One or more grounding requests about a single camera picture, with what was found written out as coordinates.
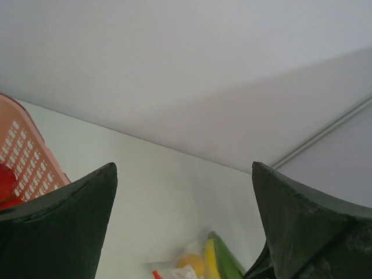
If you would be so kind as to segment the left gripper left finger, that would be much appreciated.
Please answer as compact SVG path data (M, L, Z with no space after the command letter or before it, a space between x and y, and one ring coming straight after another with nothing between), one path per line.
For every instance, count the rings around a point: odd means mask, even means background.
M1 211L1 278L94 278L117 190L108 163Z

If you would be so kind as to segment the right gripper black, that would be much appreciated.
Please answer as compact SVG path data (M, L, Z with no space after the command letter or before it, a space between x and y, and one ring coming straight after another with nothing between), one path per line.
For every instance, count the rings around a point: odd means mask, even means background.
M275 279L274 267L267 242L252 267L244 274L243 279Z

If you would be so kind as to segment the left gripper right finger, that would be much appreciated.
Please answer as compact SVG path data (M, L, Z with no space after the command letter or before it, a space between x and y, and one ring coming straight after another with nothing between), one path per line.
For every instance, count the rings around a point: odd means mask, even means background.
M254 162L253 189L275 278L370 278L371 209Z

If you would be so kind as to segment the green fake lettuce leaf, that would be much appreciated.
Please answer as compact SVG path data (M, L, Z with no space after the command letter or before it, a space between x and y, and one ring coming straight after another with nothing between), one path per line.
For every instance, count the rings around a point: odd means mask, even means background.
M228 249L222 238L214 231L208 235L213 243L216 268L220 278L243 278L245 268Z

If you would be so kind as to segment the yellow fake chili pepper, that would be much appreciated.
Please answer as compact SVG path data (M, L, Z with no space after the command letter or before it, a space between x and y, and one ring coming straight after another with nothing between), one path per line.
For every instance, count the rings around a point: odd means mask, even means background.
M204 249L205 272L204 277L208 279L221 279L219 274L214 241L210 238L206 241Z

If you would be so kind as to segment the clear zip top bag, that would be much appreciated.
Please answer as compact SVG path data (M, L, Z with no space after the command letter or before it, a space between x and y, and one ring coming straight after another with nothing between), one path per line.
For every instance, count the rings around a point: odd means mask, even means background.
M200 235L166 261L144 264L153 278L243 278L246 269L216 232Z

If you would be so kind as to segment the orange fake fruit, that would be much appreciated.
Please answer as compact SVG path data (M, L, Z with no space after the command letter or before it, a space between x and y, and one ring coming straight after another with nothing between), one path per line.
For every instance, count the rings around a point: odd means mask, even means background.
M202 277L205 272L205 261L202 256L189 253L184 254L177 262L177 268L191 266L197 277Z

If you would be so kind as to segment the red fake apple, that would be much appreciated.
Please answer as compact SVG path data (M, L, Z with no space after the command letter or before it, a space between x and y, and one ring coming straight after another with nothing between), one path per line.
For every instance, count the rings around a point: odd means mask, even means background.
M17 187L17 178L11 168L1 164L1 203L8 201Z

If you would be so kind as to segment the red orange fake pepper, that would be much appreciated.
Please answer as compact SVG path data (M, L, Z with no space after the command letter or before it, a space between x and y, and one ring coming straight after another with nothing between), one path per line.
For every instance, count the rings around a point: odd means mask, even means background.
M17 197L17 196L13 197L13 198L1 203L0 211L12 208L12 207L20 205L22 203L24 203L24 200L22 200L22 198Z

